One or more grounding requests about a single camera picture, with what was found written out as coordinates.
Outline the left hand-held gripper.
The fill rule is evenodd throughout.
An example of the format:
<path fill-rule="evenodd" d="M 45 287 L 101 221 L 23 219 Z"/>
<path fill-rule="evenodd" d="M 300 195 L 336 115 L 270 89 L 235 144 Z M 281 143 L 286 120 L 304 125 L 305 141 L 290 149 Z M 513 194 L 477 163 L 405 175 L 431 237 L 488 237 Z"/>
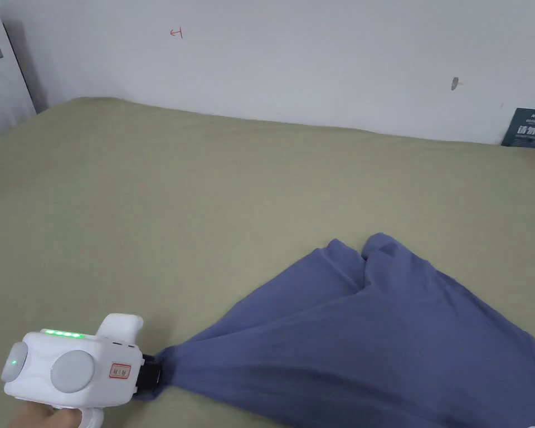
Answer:
<path fill-rule="evenodd" d="M 162 365 L 135 340 L 143 318 L 112 313 L 93 335 L 43 329 L 14 343 L 1 380 L 7 395 L 81 412 L 81 427 L 101 427 L 104 409 L 151 393 Z"/>

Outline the person's left hand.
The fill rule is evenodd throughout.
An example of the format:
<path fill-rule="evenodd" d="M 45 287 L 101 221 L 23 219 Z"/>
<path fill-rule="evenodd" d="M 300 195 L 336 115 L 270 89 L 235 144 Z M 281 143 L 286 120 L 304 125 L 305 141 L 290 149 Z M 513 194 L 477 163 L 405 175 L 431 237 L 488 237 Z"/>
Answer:
<path fill-rule="evenodd" d="M 80 410 L 68 408 L 55 410 L 40 403 L 22 401 L 8 427 L 79 427 L 81 420 Z"/>

